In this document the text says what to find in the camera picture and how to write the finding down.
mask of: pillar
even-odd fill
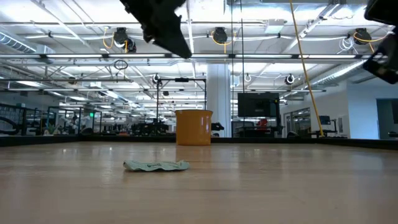
[[[230,75],[228,64],[207,65],[207,109],[212,123],[221,123],[224,131],[213,131],[221,138],[231,137]]]

